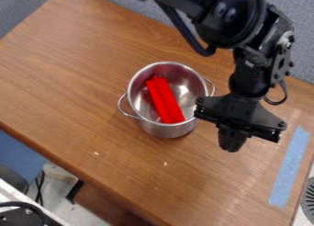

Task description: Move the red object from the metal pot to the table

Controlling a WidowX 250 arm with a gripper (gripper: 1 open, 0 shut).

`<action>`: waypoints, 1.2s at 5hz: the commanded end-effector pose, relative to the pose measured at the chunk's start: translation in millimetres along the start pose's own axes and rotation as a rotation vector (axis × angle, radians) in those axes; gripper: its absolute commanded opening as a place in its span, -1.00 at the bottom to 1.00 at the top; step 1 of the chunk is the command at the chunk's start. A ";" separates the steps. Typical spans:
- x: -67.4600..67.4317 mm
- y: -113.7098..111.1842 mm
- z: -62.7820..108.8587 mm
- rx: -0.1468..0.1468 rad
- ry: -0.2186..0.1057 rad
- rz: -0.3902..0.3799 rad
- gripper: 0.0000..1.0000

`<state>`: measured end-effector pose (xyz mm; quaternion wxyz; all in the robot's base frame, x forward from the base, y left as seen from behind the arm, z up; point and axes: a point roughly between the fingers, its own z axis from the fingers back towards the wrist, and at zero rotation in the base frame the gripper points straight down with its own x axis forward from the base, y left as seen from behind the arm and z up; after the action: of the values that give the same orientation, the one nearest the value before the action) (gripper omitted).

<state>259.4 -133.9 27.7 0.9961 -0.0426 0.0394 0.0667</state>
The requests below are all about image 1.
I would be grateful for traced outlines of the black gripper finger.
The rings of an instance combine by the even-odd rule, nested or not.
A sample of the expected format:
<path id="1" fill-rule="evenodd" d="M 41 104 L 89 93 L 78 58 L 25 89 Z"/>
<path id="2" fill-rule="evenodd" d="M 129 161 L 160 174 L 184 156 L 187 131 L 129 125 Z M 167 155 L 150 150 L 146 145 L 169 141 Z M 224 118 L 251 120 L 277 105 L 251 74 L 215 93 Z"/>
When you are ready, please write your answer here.
<path id="1" fill-rule="evenodd" d="M 217 144 L 228 153 L 236 153 L 247 141 L 247 132 L 227 126 L 217 127 Z"/>

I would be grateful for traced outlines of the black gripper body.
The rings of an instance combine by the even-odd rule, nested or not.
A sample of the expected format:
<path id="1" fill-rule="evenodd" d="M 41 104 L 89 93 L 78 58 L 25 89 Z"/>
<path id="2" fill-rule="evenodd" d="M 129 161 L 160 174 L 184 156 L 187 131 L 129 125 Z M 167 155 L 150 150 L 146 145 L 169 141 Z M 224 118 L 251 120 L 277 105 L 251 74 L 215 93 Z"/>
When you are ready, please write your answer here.
<path id="1" fill-rule="evenodd" d="M 219 126 L 247 132 L 247 137 L 257 137 L 277 142 L 285 122 L 272 114 L 257 98 L 227 94 L 224 96 L 199 96 L 195 101 L 193 116 Z"/>

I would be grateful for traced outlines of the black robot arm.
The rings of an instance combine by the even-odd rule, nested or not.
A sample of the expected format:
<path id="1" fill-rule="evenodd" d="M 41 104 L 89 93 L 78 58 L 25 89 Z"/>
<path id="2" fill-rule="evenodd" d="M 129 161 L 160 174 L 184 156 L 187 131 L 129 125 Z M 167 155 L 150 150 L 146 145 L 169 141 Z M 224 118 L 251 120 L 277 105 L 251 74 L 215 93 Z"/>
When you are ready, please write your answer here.
<path id="1" fill-rule="evenodd" d="M 251 137 L 279 141 L 287 123 L 261 105 L 284 102 L 267 93 L 287 87 L 293 66 L 289 18 L 265 0 L 153 1 L 200 56 L 212 56 L 217 49 L 232 51 L 229 93 L 197 97 L 193 111 L 195 118 L 216 125 L 219 147 L 235 153 Z"/>

